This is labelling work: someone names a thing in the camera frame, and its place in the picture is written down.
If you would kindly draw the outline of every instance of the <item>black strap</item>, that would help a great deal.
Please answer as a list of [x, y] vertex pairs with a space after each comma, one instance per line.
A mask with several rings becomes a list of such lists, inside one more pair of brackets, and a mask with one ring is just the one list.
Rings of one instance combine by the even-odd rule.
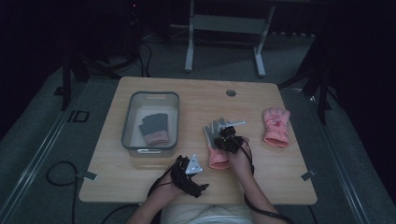
[[[171, 171], [172, 167], [170, 167], [160, 178], [158, 178], [154, 184], [151, 185], [151, 188], [149, 188], [148, 190], [148, 197], [149, 195], [152, 193], [152, 191], [154, 191], [157, 187], [159, 187], [160, 185], [158, 185], [158, 183], [160, 183], [161, 179], [163, 179], [163, 177], [165, 175], [167, 175], [170, 171]], [[155, 216], [154, 218], [151, 220], [150, 224], [161, 224], [161, 216], [163, 215], [163, 210], [160, 210]]]
[[282, 220], [286, 221], [286, 222], [289, 223], [289, 224], [292, 224], [292, 223], [293, 223], [293, 220], [291, 220], [289, 217], [285, 217], [285, 216], [282, 216], [282, 215], [280, 215], [280, 214], [273, 213], [273, 212], [264, 211], [264, 210], [261, 210], [261, 209], [255, 207], [255, 206], [254, 206], [253, 204], [251, 204], [251, 202], [248, 200], [246, 194], [244, 195], [244, 197], [245, 197], [245, 203], [247, 204], [247, 207], [249, 207], [251, 210], [255, 211], [256, 213], [259, 213], [259, 214], [262, 214], [262, 215], [265, 215], [265, 216], [268, 216], [268, 217], [273, 217], [273, 218], [282, 219]]

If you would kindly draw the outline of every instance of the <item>gray object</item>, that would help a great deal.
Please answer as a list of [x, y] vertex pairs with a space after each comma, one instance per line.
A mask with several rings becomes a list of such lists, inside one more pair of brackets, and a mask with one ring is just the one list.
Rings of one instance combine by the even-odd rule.
[[[173, 91], [137, 91], [131, 97], [122, 145], [132, 157], [171, 157], [178, 135], [179, 96]], [[150, 145], [147, 135], [166, 132], [168, 141]]]

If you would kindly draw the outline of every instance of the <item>dark background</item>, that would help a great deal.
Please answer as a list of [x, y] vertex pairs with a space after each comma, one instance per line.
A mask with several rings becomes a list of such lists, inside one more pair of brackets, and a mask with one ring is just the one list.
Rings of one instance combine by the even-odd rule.
[[[137, 49], [131, 21], [151, 26], [166, 39], [169, 24], [188, 24], [189, 1], [2, 1], [0, 4], [0, 137], [18, 119], [43, 82], [62, 66], [70, 50], [107, 62], [109, 55]], [[264, 7], [224, 7], [199, 1], [196, 11], [261, 16]], [[331, 4], [282, 3], [270, 31], [315, 35], [319, 50], [331, 62], [331, 85], [355, 126], [389, 195], [396, 199], [393, 137], [396, 80], [395, 6], [378, 1]], [[125, 36], [129, 36], [126, 45]]]

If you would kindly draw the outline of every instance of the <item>black cable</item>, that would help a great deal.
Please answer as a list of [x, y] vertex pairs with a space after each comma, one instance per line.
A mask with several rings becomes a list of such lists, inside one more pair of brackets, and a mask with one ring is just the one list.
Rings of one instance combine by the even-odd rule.
[[158, 178], [158, 179], [152, 184], [151, 188], [148, 190], [148, 197], [149, 197], [149, 195], [152, 193], [152, 191], [154, 191], [154, 190], [155, 190], [156, 188], [158, 188], [159, 186], [167, 185], [167, 184], [172, 184], [172, 183], [173, 183], [173, 181], [172, 181], [172, 182], [164, 183], [164, 184], [161, 184], [161, 185], [158, 184], [158, 183], [160, 183], [160, 181], [163, 179], [163, 177], [166, 176], [166, 175], [172, 170], [172, 167], [173, 167], [175, 164], [176, 164], [176, 163], [172, 164], [172, 166], [170, 166], [169, 169], [168, 169], [167, 171], [165, 171], [165, 173], [163, 173], [163, 175], [162, 175], [160, 178]]
[[147, 61], [146, 65], [143, 65], [143, 60], [142, 60], [142, 58], [140, 57], [140, 54], [139, 54], [139, 61], [142, 64], [142, 77], [151, 77], [151, 75], [149, 74], [149, 63], [151, 61], [151, 54], [152, 54], [151, 53], [151, 48], [147, 44], [145, 44], [144, 42], [140, 42], [140, 44], [148, 49], [148, 61]]
[[253, 165], [253, 154], [251, 154], [251, 149], [250, 149], [250, 145], [248, 144], [248, 141], [246, 141], [244, 138], [242, 138], [242, 141], [245, 142], [247, 144], [247, 148], [250, 151], [250, 156], [248, 155], [248, 153], [245, 151], [245, 149], [242, 147], [242, 144], [239, 144], [238, 141], [236, 141], [233, 137], [231, 137], [231, 139], [233, 139], [233, 141], [239, 146], [239, 148], [242, 149], [242, 151], [244, 152], [245, 156], [247, 157], [248, 162], [250, 163], [250, 169], [251, 169], [251, 173], [254, 175], [254, 165]]
[[308, 205], [308, 208], [309, 208], [309, 212], [311, 212], [311, 215], [312, 215], [312, 218], [314, 219], [314, 222], [315, 222], [316, 224], [318, 224], [318, 220], [317, 220], [317, 217], [316, 217], [315, 214], [314, 214], [314, 210], [312, 210], [312, 206], [311, 206], [311, 205]]
[[[60, 165], [60, 164], [68, 164], [70, 165], [75, 173], [75, 179], [72, 182], [68, 182], [68, 183], [56, 183], [54, 181], [52, 181], [50, 179], [50, 172], [52, 171], [53, 168], [55, 168], [55, 166]], [[78, 171], [77, 171], [77, 167], [71, 163], [70, 161], [58, 161], [55, 164], [53, 164], [47, 171], [46, 173], [46, 179], [47, 181], [54, 186], [58, 186], [58, 187], [65, 187], [65, 186], [70, 186], [70, 185], [74, 185], [74, 192], [73, 192], [73, 205], [72, 205], [72, 223], [76, 223], [76, 198], [77, 198], [77, 191], [78, 191]]]
[[139, 207], [140, 205], [138, 203], [132, 203], [132, 204], [126, 204], [124, 206], [118, 207], [114, 209], [111, 213], [109, 213], [102, 221], [102, 224], [105, 224], [105, 222], [117, 211], [120, 211], [121, 209], [127, 208], [127, 207]]
[[[50, 178], [50, 173], [51, 171], [58, 165], [60, 164], [67, 164], [70, 165], [73, 168], [74, 171], [74, 175], [75, 175], [75, 179], [74, 181], [71, 182], [67, 182], [67, 183], [57, 183], [54, 182], [51, 178]], [[75, 164], [73, 164], [70, 161], [58, 161], [56, 163], [54, 163], [46, 172], [46, 179], [47, 181], [53, 185], [53, 186], [57, 186], [57, 187], [66, 187], [66, 186], [70, 186], [70, 185], [74, 185], [74, 192], [73, 192], [73, 205], [72, 205], [72, 223], [76, 223], [76, 201], [77, 201], [77, 196], [78, 196], [78, 169], [76, 167]], [[132, 204], [127, 204], [121, 207], [116, 208], [115, 210], [113, 210], [110, 214], [108, 214], [102, 221], [102, 223], [105, 223], [109, 217], [111, 217], [114, 213], [116, 213], [117, 211], [126, 208], [126, 207], [139, 207], [138, 203], [132, 203]]]
[[125, 58], [126, 59], [124, 62], [109, 65], [106, 68], [111, 69], [113, 71], [117, 71], [118, 69], [124, 68], [124, 67], [134, 63], [134, 59], [132, 58], [132, 56], [127, 55], [127, 56], [125, 56]]
[[273, 212], [269, 212], [269, 211], [265, 211], [265, 210], [261, 210], [257, 207], [255, 207], [253, 204], [251, 204], [251, 202], [248, 200], [248, 197], [246, 194], [244, 194], [244, 198], [245, 198], [245, 203], [247, 204], [247, 207], [249, 207], [251, 210], [255, 211], [256, 213], [268, 216], [268, 217], [273, 217], [273, 218], [277, 218], [277, 219], [281, 219], [286, 221], [288, 224], [292, 224], [293, 221], [289, 218], [289, 217], [285, 217], [283, 215], [280, 215], [278, 213], [273, 213]]

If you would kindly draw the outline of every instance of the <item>pink glove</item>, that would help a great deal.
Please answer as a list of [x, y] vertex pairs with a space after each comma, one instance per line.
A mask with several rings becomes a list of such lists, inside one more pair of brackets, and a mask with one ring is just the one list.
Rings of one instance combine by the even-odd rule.
[[287, 147], [289, 145], [287, 135], [289, 110], [271, 107], [264, 110], [262, 115], [265, 125], [263, 141], [274, 147]]
[[207, 141], [207, 148], [209, 150], [209, 167], [216, 170], [224, 170], [230, 168], [228, 163], [227, 152], [220, 150], [215, 144], [215, 138], [220, 137], [219, 124], [224, 124], [224, 119], [219, 121], [213, 120], [210, 128], [205, 126], [204, 133]]

